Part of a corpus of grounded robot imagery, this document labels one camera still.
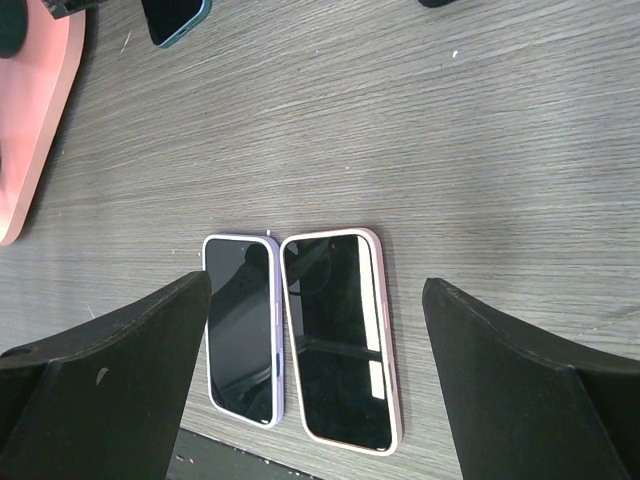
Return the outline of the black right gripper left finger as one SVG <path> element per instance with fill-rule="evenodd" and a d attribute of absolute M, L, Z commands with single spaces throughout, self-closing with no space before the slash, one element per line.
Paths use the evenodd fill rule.
<path fill-rule="evenodd" d="M 162 479 L 211 297 L 191 272 L 1 356 L 5 479 Z"/>

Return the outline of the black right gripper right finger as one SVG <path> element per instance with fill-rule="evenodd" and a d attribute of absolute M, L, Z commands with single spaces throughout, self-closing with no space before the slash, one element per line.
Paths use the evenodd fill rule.
<path fill-rule="evenodd" d="M 639 364 L 430 278 L 426 327 L 466 479 L 635 479 Z"/>

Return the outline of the lilac phone case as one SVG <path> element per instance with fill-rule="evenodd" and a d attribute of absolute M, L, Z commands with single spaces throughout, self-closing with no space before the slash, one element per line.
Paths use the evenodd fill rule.
<path fill-rule="evenodd" d="M 202 268 L 205 270 L 205 245 L 211 238 L 228 238 L 234 240 L 249 240 L 259 241 L 269 249 L 271 259 L 271 315 L 272 315 L 272 392 L 274 401 L 273 420 L 267 425 L 259 425 L 255 422 L 249 421 L 245 418 L 232 414 L 219 406 L 217 406 L 211 395 L 210 379 L 209 379 L 209 364 L 208 364 L 208 346 L 207 346 L 207 333 L 208 333 L 208 319 L 204 334 L 205 348 L 206 348 L 206 362 L 207 362 L 207 381 L 209 398 L 213 406 L 222 413 L 225 413 L 233 418 L 239 419 L 245 423 L 254 425 L 261 429 L 270 429 L 274 427 L 283 417 L 284 413 L 284 352 L 283 352 L 283 292 L 282 292 L 282 278 L 280 269 L 280 257 L 279 246 L 277 242 L 269 236 L 259 235 L 246 235 L 246 234 L 212 234 L 207 236 L 202 244 Z"/>

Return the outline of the teal-edged black phone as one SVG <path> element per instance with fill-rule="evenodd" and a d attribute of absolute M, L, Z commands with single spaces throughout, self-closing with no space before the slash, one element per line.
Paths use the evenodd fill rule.
<path fill-rule="evenodd" d="M 142 0 L 150 38 L 159 48 L 169 48 L 209 14 L 211 0 Z"/>

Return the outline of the blue-edged black phone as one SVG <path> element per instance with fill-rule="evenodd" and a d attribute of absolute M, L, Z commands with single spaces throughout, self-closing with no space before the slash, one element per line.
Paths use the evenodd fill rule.
<path fill-rule="evenodd" d="M 205 270 L 211 395 L 220 408 L 267 425 L 273 420 L 271 259 L 264 243 L 211 238 Z"/>

